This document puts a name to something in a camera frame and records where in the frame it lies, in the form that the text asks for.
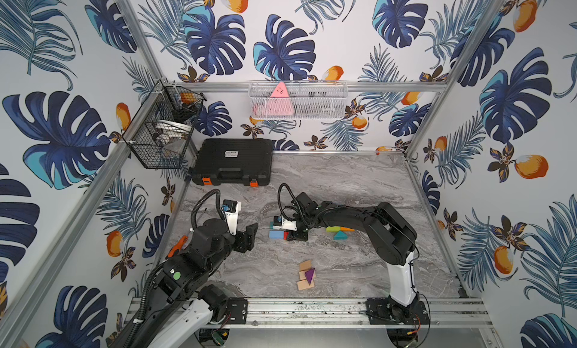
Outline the small teal block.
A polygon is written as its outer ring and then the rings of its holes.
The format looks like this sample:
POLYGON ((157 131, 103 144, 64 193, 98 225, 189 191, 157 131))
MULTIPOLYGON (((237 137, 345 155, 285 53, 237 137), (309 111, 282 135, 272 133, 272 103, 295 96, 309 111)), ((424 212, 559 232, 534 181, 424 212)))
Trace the small teal block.
POLYGON ((333 239, 335 241, 342 241, 342 240, 347 240, 348 239, 348 235, 345 232, 337 232, 334 236, 333 239))

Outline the purple triangle block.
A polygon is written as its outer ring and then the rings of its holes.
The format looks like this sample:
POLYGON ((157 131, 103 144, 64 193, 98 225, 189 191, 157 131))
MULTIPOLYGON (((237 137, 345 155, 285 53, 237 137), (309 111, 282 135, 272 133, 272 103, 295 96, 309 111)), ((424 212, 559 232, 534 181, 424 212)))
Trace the purple triangle block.
POLYGON ((305 271, 304 276, 305 276, 305 279, 307 280, 307 282, 309 284, 311 284, 313 282, 315 274, 316 274, 316 271, 314 268, 311 268, 310 270, 305 271))

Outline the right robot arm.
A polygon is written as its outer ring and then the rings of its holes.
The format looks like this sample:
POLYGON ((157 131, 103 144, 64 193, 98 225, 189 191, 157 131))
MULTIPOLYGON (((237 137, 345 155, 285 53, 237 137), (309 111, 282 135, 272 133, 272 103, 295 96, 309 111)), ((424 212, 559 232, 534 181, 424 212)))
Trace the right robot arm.
POLYGON ((369 298, 366 315, 371 325, 428 325, 430 307, 415 284, 414 262, 420 253, 417 232, 388 202, 357 208, 324 201, 320 204, 306 193, 295 195, 282 183, 276 196, 279 215, 272 227, 283 230, 288 241, 308 241, 309 231, 338 227, 367 235, 378 257, 386 263, 389 295, 369 298))

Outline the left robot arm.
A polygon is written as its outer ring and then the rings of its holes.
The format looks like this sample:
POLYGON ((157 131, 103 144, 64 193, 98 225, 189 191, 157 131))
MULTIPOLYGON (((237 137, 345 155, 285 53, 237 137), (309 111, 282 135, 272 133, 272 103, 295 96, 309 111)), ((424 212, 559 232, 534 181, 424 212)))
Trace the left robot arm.
POLYGON ((150 272, 138 310, 112 347, 179 347, 202 327, 227 323, 228 296, 208 280, 232 252, 254 247, 258 224, 231 232, 227 218, 238 211, 218 189, 201 197, 191 212, 191 242, 150 272))

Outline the light blue block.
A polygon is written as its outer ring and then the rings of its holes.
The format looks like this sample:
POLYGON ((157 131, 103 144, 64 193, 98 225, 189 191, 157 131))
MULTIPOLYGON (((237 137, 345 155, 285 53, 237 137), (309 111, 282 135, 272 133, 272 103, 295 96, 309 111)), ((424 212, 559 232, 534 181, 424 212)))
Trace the light blue block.
POLYGON ((285 232, 281 231, 270 231, 269 238, 274 240, 284 240, 285 239, 285 232))

